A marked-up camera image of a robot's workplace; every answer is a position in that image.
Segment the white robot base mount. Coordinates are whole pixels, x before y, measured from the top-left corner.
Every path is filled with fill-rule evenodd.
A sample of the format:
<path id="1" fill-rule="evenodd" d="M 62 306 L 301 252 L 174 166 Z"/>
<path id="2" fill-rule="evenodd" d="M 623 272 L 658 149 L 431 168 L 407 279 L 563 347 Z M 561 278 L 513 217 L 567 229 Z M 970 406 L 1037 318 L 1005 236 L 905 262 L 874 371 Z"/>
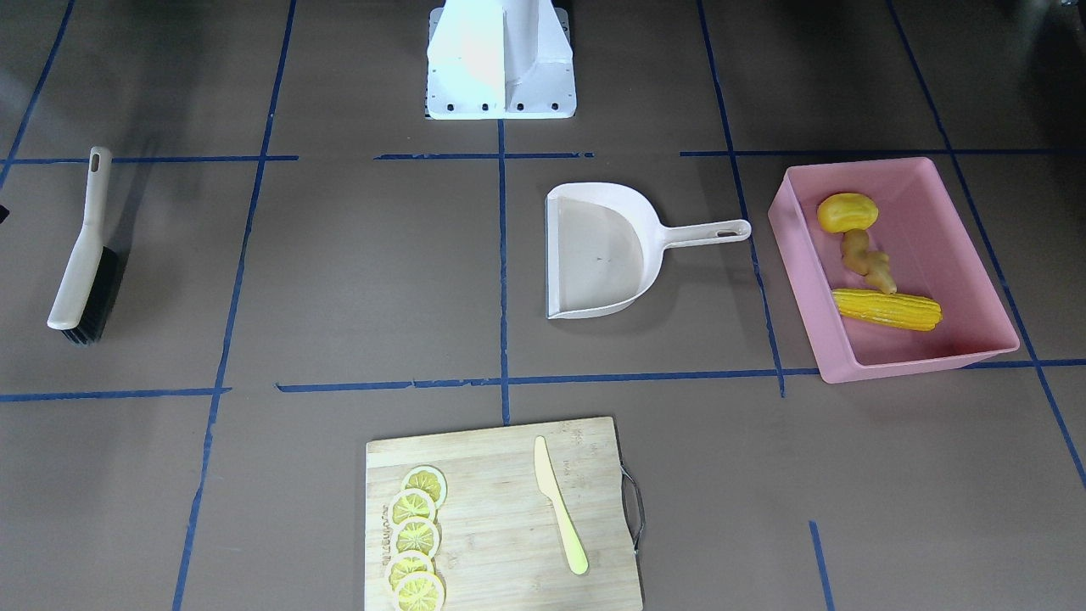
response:
<path id="1" fill-rule="evenodd" d="M 429 15 L 424 112 L 431 120 L 574 116 L 566 1 L 446 1 Z"/>

